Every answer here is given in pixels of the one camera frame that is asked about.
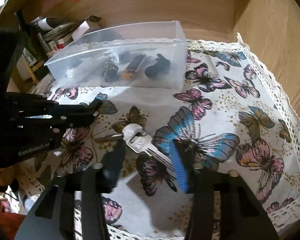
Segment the person's hand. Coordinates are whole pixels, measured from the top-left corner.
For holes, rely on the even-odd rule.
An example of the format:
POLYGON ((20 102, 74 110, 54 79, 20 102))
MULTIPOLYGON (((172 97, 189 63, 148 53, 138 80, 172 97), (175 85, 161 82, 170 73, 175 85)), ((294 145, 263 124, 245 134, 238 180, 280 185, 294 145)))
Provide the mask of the person's hand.
POLYGON ((8 186, 15 177, 15 166, 0 168, 0 186, 8 186))

